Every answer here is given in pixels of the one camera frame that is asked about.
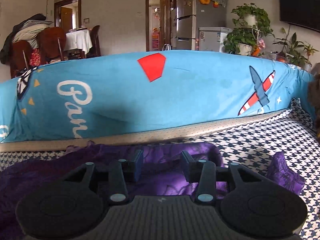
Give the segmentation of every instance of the green leaves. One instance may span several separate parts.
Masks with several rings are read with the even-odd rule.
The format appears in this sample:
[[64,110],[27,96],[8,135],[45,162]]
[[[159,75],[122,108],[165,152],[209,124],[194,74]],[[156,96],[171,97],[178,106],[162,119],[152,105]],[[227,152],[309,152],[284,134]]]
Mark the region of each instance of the green leaves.
[[270,28],[270,19],[267,12],[264,9],[257,7],[254,3],[250,3],[250,5],[245,3],[242,6],[237,6],[231,11],[231,13],[234,13],[239,17],[237,20],[232,20],[236,27],[248,27],[248,23],[244,20],[244,17],[246,15],[254,15],[256,16],[258,26],[253,28],[261,30],[261,37],[273,35],[273,30]]
[[[285,34],[286,38],[283,39],[275,39],[277,42],[274,42],[273,44],[280,44],[283,45],[283,49],[288,54],[291,54],[292,56],[289,56],[291,64],[294,64],[296,66],[304,67],[305,63],[310,64],[309,57],[313,56],[315,52],[318,50],[314,49],[311,44],[309,43],[303,43],[302,41],[297,41],[297,33],[294,33],[291,37],[291,39],[288,39],[290,28],[288,33],[284,28],[280,29],[280,32]],[[306,52],[307,58],[304,57],[301,54],[301,51],[299,51],[299,48],[303,48],[303,51]]]
[[250,28],[234,28],[233,31],[227,35],[227,39],[224,42],[225,51],[230,54],[239,54],[239,43],[251,46],[256,45],[256,38]]
[[294,33],[291,37],[291,43],[295,43],[297,40],[297,33]]

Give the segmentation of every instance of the purple pillow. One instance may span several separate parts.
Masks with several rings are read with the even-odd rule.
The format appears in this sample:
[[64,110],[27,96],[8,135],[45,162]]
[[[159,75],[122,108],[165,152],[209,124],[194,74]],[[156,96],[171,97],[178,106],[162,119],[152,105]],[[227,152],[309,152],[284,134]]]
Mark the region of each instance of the purple pillow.
[[277,152],[271,157],[266,177],[276,184],[300,195],[306,180],[292,171],[285,162],[284,151]]

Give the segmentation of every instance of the purple cloth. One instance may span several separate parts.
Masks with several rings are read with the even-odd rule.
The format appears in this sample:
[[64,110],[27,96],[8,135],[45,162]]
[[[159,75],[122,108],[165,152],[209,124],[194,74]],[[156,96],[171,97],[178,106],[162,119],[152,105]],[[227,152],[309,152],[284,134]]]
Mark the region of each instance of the purple cloth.
[[[25,160],[0,172],[0,239],[23,237],[15,218],[15,207],[25,195],[42,184],[53,181],[86,162],[109,164],[126,159],[137,149],[144,151],[144,166],[140,180],[128,186],[129,195],[192,195],[197,183],[186,182],[179,158],[187,150],[195,160],[207,159],[214,153],[217,166],[223,167],[218,148],[210,143],[166,144],[152,146],[107,146],[88,143],[85,148],[68,147],[65,156],[52,160]],[[225,182],[217,182],[218,196],[226,193]]]
[[276,184],[300,195],[306,180],[292,171],[285,162],[284,151],[277,152],[271,157],[266,177]]

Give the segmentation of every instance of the white flower pot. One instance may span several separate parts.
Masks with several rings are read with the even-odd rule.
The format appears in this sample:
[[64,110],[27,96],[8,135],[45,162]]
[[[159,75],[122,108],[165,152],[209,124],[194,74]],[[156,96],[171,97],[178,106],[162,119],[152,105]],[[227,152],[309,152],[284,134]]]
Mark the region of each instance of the white flower pot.
[[305,63],[305,64],[304,64],[304,70],[305,70],[305,71],[307,71],[307,72],[310,73],[311,68],[312,68],[312,65],[310,65],[310,64],[308,64],[308,63]]
[[255,15],[247,14],[243,19],[248,23],[248,26],[252,27],[253,25],[258,26],[257,19]]
[[252,46],[246,44],[239,44],[240,55],[242,56],[250,56],[252,53]]

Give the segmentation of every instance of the chair backrest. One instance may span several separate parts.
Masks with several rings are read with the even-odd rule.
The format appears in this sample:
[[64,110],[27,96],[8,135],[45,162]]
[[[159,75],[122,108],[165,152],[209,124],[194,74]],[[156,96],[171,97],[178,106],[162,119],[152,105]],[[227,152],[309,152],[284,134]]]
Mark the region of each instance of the chair backrest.
[[92,28],[91,33],[90,33],[90,38],[92,42],[92,50],[94,54],[97,56],[101,56],[100,54],[100,44],[99,44],[99,32],[100,25],[96,25],[95,27]]
[[48,59],[63,57],[66,40],[66,33],[60,27],[47,28],[37,36],[40,53]]
[[100,25],[96,25],[95,27],[92,28],[91,33],[90,33],[90,38],[91,38],[92,42],[96,41],[96,39],[98,38],[99,29],[100,29]]
[[11,44],[10,62],[15,70],[29,69],[32,47],[27,41],[17,41]]

